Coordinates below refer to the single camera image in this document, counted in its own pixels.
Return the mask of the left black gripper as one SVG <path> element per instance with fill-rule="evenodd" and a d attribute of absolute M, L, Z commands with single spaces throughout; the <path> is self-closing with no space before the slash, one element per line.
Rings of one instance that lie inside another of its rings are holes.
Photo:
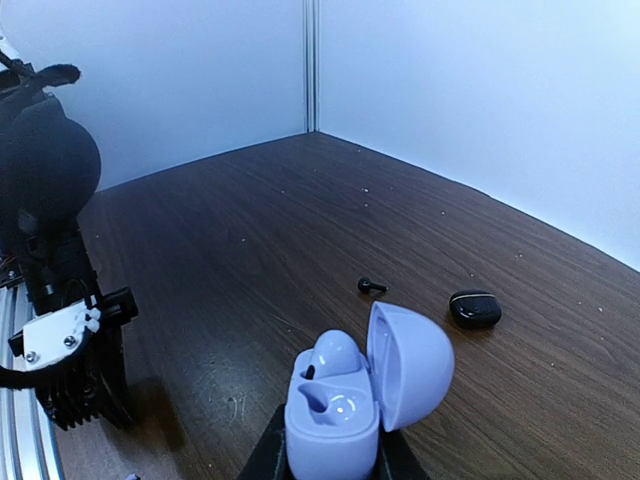
<path fill-rule="evenodd" d="M 120 325 L 92 336 L 71 366 L 35 395 L 57 427 L 70 430 L 100 417 L 118 429 L 134 424 Z"/>

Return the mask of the lilac earbud charging case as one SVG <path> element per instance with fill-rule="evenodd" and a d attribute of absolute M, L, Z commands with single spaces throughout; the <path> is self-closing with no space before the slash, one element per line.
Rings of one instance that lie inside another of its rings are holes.
<path fill-rule="evenodd" d="M 380 434 L 430 415 L 454 376 L 454 349 L 444 330 L 398 305 L 373 303 L 361 352 L 368 379 L 363 390 L 297 380 L 302 352 L 297 356 L 285 405 L 286 453 L 295 478 L 369 478 Z"/>

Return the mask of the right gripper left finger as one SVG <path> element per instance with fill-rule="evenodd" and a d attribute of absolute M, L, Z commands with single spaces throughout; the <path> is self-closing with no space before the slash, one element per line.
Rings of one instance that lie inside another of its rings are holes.
<path fill-rule="evenodd" d="M 285 480 L 290 478 L 286 454 L 285 405 L 274 411 L 245 466 L 239 480 Z"/>

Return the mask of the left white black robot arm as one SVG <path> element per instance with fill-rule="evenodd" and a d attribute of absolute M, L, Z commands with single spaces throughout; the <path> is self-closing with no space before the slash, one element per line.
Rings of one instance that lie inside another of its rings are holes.
<path fill-rule="evenodd" d="M 53 89 L 80 70 L 42 70 L 1 60 L 1 250 L 34 314 L 8 339 L 21 370 L 3 368 L 1 384 L 31 389 L 47 417 L 68 430 L 102 417 L 133 422 L 122 328 L 138 313 L 128 288 L 103 293 L 77 222 L 101 175 L 98 146 L 70 119 Z"/>

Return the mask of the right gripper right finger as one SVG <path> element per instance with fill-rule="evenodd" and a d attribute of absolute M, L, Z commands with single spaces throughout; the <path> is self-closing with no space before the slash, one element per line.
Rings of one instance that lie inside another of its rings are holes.
<path fill-rule="evenodd" d="M 375 478 L 380 480 L 428 480 L 401 431 L 383 431 L 379 437 Z"/>

